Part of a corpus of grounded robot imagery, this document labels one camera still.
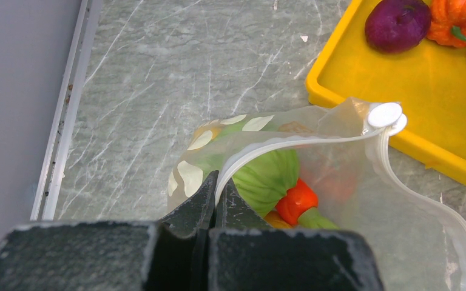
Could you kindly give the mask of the clear zip top bag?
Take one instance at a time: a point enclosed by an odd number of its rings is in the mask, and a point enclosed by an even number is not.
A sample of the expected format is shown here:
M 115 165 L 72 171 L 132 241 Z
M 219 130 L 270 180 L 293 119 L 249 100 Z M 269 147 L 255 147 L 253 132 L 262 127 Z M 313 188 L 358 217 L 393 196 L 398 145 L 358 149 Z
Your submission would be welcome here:
M 298 179 L 318 196 L 319 212 L 366 239 L 385 289 L 466 290 L 465 219 L 409 189 L 390 166 L 389 138 L 406 123 L 399 103 L 356 98 L 332 109 L 311 105 L 206 122 L 169 174 L 168 208 L 194 195 L 214 170 L 220 199 L 249 161 L 294 149 Z

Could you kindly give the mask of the purple onion toy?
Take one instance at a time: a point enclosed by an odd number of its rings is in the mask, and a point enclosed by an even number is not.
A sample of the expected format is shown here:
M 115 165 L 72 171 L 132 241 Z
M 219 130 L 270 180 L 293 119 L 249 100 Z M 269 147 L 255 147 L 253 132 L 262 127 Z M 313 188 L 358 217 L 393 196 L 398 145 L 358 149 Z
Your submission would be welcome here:
M 365 39 L 380 53 L 403 53 L 421 43 L 430 25 L 431 12 L 424 1 L 380 1 L 365 21 Z

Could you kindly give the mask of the orange carrot toy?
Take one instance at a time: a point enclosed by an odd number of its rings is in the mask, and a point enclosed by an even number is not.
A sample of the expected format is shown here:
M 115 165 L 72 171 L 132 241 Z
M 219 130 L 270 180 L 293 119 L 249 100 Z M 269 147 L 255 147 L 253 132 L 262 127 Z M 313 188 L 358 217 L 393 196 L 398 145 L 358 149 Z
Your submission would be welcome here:
M 302 179 L 287 190 L 286 195 L 275 206 L 281 219 L 291 227 L 308 229 L 330 229 L 339 227 L 319 212 L 319 199 Z

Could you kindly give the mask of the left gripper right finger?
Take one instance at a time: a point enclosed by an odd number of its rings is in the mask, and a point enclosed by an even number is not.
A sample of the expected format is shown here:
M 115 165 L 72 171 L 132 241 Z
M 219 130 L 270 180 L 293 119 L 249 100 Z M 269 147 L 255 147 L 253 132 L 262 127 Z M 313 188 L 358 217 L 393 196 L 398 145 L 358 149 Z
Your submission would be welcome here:
M 238 194 L 230 179 L 218 200 L 216 227 L 231 229 L 271 229 L 272 227 L 258 215 Z

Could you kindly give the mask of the orange mango toy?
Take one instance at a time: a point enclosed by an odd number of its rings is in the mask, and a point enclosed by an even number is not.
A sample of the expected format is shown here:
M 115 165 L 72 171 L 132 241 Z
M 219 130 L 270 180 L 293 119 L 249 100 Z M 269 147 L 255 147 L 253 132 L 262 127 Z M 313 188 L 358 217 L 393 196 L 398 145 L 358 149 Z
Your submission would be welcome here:
M 275 229 L 292 229 L 293 226 L 288 224 L 278 212 L 270 211 L 265 217 L 264 220 Z

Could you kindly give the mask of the green cabbage toy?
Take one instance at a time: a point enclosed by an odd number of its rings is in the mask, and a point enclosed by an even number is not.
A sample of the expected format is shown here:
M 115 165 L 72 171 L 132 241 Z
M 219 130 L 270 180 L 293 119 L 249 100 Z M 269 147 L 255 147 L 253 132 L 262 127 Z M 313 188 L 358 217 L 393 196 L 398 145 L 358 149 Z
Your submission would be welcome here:
M 261 217 L 297 184 L 300 163 L 294 149 L 278 149 L 249 161 L 232 176 L 238 194 Z

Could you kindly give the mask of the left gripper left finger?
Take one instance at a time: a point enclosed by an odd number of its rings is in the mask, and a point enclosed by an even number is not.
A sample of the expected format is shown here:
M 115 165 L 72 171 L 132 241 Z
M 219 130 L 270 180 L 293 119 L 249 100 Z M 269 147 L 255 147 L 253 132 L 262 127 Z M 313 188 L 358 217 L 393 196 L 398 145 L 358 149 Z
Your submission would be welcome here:
M 215 212 L 215 189 L 218 170 L 212 171 L 198 191 L 173 211 L 162 217 L 161 222 L 170 231 L 197 231 L 213 225 Z

